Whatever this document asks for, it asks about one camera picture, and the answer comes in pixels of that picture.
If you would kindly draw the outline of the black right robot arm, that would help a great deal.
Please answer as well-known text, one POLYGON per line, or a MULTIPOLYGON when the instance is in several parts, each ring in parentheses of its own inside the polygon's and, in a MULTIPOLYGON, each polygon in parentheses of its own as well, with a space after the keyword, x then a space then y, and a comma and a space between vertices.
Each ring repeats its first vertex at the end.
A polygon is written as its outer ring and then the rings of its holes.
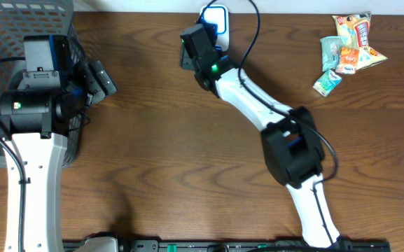
POLYGON ((340 232, 333 223, 323 185, 324 148, 331 144, 305 108, 291 108, 269 96, 218 48, 181 49, 181 67, 192 70, 202 89, 241 112, 260 132, 265 164, 293 199, 310 247, 336 249, 340 232))

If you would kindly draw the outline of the orange tissue pack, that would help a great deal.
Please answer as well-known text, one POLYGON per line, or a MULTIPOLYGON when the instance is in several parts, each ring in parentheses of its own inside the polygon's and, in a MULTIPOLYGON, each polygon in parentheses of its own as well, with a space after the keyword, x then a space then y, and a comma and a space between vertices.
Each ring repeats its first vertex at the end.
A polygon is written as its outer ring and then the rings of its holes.
POLYGON ((339 74, 355 74, 359 60, 359 50, 341 47, 338 64, 335 71, 339 74))

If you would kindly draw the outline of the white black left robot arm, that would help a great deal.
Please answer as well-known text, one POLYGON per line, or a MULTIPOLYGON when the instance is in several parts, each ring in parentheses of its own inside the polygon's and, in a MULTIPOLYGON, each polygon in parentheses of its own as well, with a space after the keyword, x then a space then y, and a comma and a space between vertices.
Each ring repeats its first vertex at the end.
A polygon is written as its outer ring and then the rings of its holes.
POLYGON ((25 60, 0 96, 8 168, 7 251, 63 251, 62 170, 71 136, 87 110, 116 86, 100 62, 88 62, 71 36, 24 39, 25 60))

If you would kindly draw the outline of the mint green snack pouch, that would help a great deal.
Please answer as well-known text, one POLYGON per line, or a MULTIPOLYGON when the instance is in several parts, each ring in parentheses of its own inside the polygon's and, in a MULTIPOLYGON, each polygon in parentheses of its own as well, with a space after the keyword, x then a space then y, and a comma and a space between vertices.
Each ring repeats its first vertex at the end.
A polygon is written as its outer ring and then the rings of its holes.
POLYGON ((322 71, 334 69, 339 62, 341 47, 345 46, 346 36, 327 36, 320 39, 322 50, 322 71))

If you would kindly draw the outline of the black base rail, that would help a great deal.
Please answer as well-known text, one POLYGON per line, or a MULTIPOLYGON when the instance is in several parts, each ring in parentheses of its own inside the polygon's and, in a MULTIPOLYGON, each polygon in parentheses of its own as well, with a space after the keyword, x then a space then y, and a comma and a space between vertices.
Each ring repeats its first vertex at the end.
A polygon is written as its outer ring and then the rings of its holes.
POLYGON ((301 240, 277 241, 157 241, 136 240, 127 242, 114 237, 95 237, 82 242, 65 242, 65 251, 115 251, 115 252, 287 252, 318 251, 301 240))

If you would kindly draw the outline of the dark grey plastic basket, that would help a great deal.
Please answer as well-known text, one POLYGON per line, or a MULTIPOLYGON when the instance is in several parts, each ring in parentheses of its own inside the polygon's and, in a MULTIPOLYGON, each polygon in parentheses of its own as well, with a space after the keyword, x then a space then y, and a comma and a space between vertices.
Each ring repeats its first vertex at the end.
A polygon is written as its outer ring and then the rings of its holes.
POLYGON ((77 85, 84 84, 88 59, 74 29, 73 16, 72 1, 0 0, 0 96, 22 80, 26 36, 67 36, 73 80, 77 85))

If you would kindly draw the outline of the white barcode scanner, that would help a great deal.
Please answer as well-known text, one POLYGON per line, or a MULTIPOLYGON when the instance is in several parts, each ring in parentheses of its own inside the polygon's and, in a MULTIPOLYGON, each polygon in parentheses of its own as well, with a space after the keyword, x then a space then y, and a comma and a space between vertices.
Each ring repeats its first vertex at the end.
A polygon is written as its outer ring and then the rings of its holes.
POLYGON ((203 6, 200 10, 202 21, 217 26, 216 46, 225 52, 228 50, 230 42, 229 10, 225 5, 217 3, 213 3, 205 9, 206 7, 203 6))

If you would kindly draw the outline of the yellow white snack bag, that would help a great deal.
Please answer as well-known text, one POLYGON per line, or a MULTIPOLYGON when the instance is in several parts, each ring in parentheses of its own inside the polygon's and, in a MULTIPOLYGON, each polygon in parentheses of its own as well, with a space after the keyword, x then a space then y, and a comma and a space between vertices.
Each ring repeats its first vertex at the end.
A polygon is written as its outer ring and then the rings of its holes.
POLYGON ((372 13, 370 11, 348 16, 333 15, 338 36, 348 38, 346 46, 359 50, 357 70, 366 69, 387 60, 387 57, 369 46, 372 13))

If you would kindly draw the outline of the green tissue pack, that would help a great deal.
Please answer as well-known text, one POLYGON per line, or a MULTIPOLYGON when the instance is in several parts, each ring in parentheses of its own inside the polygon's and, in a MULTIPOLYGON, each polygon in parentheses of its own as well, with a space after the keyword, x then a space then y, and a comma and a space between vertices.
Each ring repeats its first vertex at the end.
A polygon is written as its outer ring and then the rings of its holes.
POLYGON ((313 88, 322 96, 327 97, 335 87, 342 81, 342 77, 336 74, 332 69, 328 69, 313 84, 313 88))

